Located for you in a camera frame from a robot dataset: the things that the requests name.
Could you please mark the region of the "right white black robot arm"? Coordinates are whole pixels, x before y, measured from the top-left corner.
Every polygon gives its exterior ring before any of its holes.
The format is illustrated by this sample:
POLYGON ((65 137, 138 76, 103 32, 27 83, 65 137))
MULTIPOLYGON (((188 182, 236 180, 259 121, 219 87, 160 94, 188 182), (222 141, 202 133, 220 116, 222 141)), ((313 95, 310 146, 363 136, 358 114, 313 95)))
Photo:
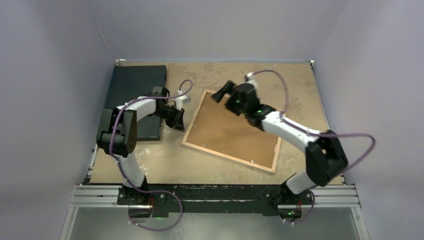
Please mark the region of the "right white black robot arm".
POLYGON ((219 103, 228 95, 224 103, 227 110, 237 116, 244 115, 251 126, 280 137, 304 153, 305 171, 294 174, 281 185, 282 200, 292 204, 305 190, 324 187, 340 175, 347 168, 348 159, 333 131, 322 133, 285 117, 276 108, 261 103, 256 88, 252 81, 237 85, 229 80, 211 98, 219 103))

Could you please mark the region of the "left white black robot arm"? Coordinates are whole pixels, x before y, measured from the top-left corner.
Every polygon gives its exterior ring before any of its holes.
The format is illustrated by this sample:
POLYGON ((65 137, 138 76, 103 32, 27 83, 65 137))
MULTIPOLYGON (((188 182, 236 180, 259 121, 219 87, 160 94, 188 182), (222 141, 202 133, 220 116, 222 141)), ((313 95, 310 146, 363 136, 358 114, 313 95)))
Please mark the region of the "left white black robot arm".
POLYGON ((114 108, 104 108, 96 134, 97 147, 114 159, 123 178, 123 189, 131 189, 129 197, 138 205, 146 203, 151 191, 141 173, 135 156, 138 141, 138 122, 157 116, 174 130, 185 131, 183 105, 189 100, 186 92, 179 89, 170 96, 165 87, 154 87, 145 96, 139 96, 114 108))

